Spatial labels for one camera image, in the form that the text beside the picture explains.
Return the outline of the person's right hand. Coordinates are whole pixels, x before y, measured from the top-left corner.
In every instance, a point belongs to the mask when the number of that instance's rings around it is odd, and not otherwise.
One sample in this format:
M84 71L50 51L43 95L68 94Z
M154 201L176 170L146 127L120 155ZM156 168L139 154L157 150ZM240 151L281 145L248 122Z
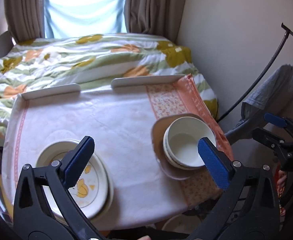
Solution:
M285 187L286 180L287 180L287 172L279 170L278 171L278 180L277 180L278 192L283 190L283 188Z

